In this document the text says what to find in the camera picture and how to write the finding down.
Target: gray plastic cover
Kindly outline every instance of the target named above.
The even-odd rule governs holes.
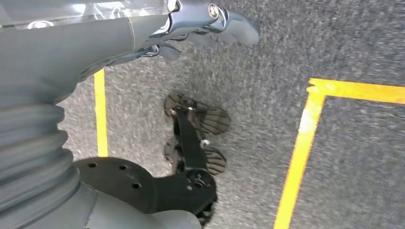
[[[0,0],[0,28],[39,29],[96,20],[166,15],[172,0]]]

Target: yellow floor line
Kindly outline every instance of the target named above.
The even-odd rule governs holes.
[[[94,74],[98,156],[108,156],[106,88],[104,69]]]
[[[326,96],[405,104],[405,87],[311,78],[274,229],[288,229]]]
[[[325,95],[323,94],[311,93],[308,96],[307,104],[302,113],[283,194],[281,195],[274,229],[289,228],[324,101]]]

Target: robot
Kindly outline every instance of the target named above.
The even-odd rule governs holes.
[[[167,41],[216,38],[253,45],[259,32],[207,0],[0,0],[0,228],[202,228],[218,198],[213,176],[226,166],[207,136],[227,130],[226,112],[170,94],[173,175],[153,178],[120,158],[73,163],[57,104],[104,67],[176,60]]]

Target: yellow line corner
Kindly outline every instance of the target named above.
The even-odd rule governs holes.
[[[288,229],[326,96],[405,104],[405,87],[311,78],[274,229]]]

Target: black metal bracket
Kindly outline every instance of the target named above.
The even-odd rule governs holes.
[[[144,213],[186,210],[205,225],[217,201],[212,164],[220,161],[214,164],[224,168],[226,160],[219,151],[202,148],[198,128],[190,121],[189,108],[177,106],[173,111],[174,142],[171,150],[165,150],[172,161],[171,176],[154,178],[143,167],[114,157],[88,158],[75,165],[86,184]]]

